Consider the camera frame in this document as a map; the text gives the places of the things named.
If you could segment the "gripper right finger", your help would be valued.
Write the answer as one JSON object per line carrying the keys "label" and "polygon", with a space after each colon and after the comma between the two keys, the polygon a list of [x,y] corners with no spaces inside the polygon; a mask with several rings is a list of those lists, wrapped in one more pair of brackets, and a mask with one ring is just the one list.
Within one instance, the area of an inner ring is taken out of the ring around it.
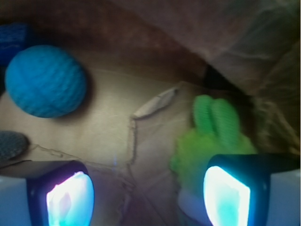
{"label": "gripper right finger", "polygon": [[207,165],[203,197],[213,226],[299,226],[300,157],[218,154]]}

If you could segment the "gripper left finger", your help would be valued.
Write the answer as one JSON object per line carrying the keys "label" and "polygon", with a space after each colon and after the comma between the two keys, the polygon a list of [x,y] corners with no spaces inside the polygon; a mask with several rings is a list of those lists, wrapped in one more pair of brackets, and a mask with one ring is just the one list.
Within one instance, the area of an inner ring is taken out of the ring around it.
{"label": "gripper left finger", "polygon": [[20,161],[0,167],[2,226],[88,226],[95,190],[80,161]]}

